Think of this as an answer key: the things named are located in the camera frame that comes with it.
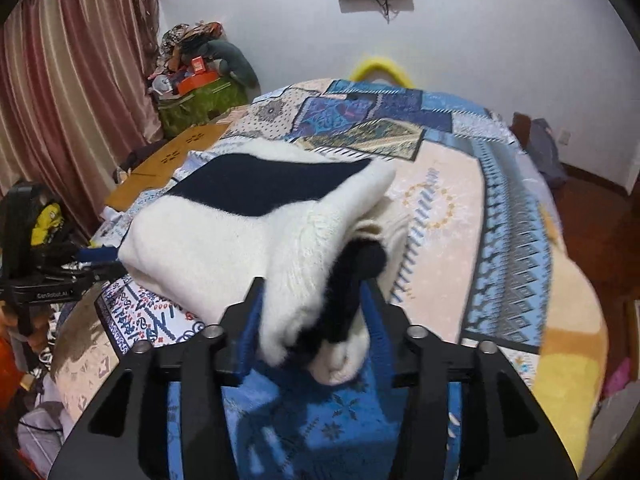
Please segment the cream and navy striped sweater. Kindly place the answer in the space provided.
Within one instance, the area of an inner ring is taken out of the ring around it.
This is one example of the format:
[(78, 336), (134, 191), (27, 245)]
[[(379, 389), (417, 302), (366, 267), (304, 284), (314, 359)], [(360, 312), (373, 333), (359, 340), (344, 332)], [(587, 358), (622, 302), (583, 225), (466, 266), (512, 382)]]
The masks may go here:
[(260, 357), (341, 385), (370, 349), (360, 285), (374, 278), (388, 295), (404, 258), (409, 215), (388, 195), (395, 177), (378, 157), (249, 140), (141, 209), (119, 260), (138, 285), (207, 324), (263, 278)]

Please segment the pile of colourful clothes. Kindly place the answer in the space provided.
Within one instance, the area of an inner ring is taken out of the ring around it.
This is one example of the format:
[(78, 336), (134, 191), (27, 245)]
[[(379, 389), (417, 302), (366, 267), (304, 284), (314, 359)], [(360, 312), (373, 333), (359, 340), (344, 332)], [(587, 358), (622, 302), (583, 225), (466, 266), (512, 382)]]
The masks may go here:
[(181, 23), (171, 27), (160, 38), (156, 69), (161, 73), (175, 73), (188, 62), (202, 44), (222, 37), (224, 28), (219, 22), (200, 21), (194, 25)]

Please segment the blue patchwork bed cover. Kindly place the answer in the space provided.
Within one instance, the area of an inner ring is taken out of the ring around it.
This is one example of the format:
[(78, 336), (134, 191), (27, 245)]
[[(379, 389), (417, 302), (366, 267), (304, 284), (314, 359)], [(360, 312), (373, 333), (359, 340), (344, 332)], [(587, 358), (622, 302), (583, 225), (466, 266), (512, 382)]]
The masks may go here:
[[(169, 184), (235, 152), (381, 159), (384, 176), (337, 209), (350, 237), (390, 253), (384, 295), (448, 340), (498, 337), (531, 384), (549, 300), (541, 211), (551, 196), (515, 142), (496, 116), (450, 94), (318, 79), (257, 98), (226, 136), (189, 148)], [(315, 370), (256, 370), (224, 406), (246, 478), (379, 479), (405, 398), (376, 391), (368, 366), (332, 388)]]

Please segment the wooden lap desk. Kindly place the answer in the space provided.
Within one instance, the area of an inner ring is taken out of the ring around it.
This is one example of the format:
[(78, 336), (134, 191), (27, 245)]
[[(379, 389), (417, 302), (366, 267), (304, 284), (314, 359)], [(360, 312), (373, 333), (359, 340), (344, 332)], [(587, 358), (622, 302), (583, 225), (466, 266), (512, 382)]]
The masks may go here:
[(142, 192), (163, 188), (190, 151), (207, 150), (228, 128), (228, 124), (208, 124), (184, 130), (132, 170), (125, 182), (117, 185), (107, 197), (105, 205), (125, 211)]

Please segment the pink striped curtain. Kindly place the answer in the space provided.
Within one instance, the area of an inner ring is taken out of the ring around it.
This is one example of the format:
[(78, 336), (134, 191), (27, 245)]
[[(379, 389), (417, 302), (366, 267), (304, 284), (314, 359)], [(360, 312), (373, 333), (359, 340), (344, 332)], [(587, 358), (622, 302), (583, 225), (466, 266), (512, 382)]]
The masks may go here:
[(1, 188), (47, 185), (92, 234), (113, 172), (160, 138), (157, 0), (20, 0), (1, 26)]

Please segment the yellow fleece blanket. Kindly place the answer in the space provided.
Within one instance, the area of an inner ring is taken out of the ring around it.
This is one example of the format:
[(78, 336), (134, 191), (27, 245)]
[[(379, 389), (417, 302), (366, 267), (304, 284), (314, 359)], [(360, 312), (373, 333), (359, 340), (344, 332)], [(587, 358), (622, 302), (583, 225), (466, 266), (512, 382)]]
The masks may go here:
[(608, 329), (596, 291), (567, 255), (551, 214), (538, 209), (550, 247), (551, 281), (533, 393), (579, 470), (604, 382)]

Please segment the green fabric storage bag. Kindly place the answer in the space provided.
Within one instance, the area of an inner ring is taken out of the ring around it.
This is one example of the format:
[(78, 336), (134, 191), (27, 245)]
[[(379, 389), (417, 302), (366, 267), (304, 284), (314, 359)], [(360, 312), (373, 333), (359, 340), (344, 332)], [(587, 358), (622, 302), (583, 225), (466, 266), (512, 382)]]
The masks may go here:
[(245, 89), (235, 80), (222, 77), (184, 96), (157, 103), (164, 137), (172, 139), (192, 126), (205, 125), (248, 102)]

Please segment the orange red box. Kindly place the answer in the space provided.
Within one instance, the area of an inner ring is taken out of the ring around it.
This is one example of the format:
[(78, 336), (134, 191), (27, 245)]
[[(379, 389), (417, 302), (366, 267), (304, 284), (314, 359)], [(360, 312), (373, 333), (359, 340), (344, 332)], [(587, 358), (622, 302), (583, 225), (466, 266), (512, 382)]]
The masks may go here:
[(190, 70), (177, 84), (177, 91), (180, 96), (211, 84), (219, 79), (219, 74), (214, 68), (208, 68), (202, 56), (192, 58)]

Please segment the grey backpack on floor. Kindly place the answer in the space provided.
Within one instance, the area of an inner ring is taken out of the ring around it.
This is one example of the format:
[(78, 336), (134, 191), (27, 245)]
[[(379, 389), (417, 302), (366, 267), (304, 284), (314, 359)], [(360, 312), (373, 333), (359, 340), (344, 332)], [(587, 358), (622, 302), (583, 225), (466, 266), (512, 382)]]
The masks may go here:
[(562, 188), (568, 177), (560, 161), (552, 130), (544, 118), (533, 119), (525, 151), (552, 190)]

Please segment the yellow curved foam tube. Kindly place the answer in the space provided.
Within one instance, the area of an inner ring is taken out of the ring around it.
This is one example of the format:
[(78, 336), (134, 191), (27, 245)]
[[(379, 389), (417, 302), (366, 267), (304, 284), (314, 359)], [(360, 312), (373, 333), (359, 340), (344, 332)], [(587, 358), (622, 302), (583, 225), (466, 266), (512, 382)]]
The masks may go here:
[(408, 73), (395, 61), (385, 56), (367, 56), (363, 58), (349, 75), (351, 81), (373, 82), (384, 80), (386, 84), (411, 89), (414, 87), (413, 81)]

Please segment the white wall socket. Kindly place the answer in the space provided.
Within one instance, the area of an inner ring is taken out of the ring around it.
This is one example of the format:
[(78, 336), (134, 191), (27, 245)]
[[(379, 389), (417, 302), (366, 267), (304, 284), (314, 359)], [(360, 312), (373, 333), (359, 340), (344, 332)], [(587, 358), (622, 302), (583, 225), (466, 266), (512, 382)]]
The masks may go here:
[(569, 131), (561, 130), (560, 133), (558, 134), (558, 143), (560, 145), (567, 146), (568, 144), (570, 144), (570, 137), (571, 136), (572, 135), (570, 134)]

